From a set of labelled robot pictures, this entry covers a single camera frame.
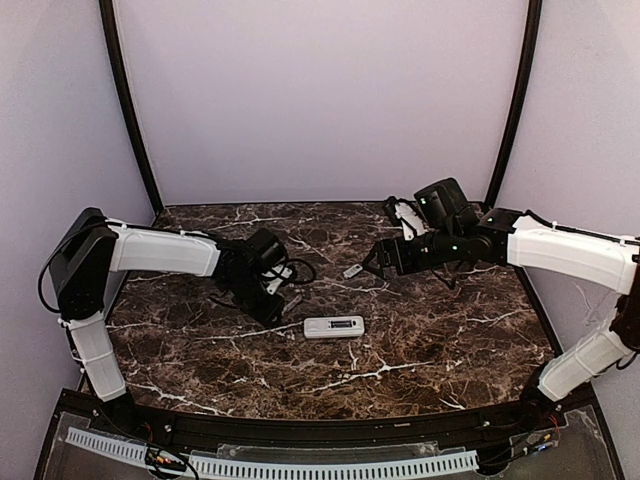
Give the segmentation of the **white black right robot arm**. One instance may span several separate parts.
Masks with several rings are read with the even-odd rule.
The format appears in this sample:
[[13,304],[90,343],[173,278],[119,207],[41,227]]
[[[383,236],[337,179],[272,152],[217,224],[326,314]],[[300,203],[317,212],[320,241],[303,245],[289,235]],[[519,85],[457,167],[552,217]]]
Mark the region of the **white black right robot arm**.
[[384,277],[434,272],[455,262],[532,267],[604,286],[619,296],[591,333],[539,368],[524,400],[557,403],[639,350],[639,241],[546,221],[530,210],[493,208],[480,214],[453,178],[435,182],[414,199],[389,197],[383,209],[398,237],[380,240],[364,270]]

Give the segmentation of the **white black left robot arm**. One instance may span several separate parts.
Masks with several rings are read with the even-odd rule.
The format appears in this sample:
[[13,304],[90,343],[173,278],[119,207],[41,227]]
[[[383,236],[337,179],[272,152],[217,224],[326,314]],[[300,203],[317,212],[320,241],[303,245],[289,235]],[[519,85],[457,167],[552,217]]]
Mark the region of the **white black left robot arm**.
[[148,271],[209,278],[231,296],[234,308],[269,327],[284,310],[280,287],[292,282],[287,251],[260,229],[247,240],[199,231],[167,231],[127,224],[86,208],[45,262],[39,277],[52,282],[57,315],[68,332],[97,398],[127,393],[107,331],[104,296],[110,274]]

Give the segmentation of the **white air conditioner remote control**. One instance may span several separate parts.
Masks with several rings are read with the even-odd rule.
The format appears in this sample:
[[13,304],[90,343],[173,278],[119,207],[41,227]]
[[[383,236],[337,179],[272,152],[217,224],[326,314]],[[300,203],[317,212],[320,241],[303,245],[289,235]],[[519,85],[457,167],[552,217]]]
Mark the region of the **white air conditioner remote control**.
[[307,339],[358,338],[365,333],[361,316],[309,317],[303,329]]

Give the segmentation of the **white remote battery cover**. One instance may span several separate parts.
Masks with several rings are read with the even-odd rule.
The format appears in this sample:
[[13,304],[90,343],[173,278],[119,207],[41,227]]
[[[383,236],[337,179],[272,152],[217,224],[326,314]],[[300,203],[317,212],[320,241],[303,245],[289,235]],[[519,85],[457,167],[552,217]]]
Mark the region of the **white remote battery cover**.
[[343,272],[343,277],[345,279],[354,278],[357,274],[359,274],[363,270],[363,267],[360,264],[356,264],[346,269]]

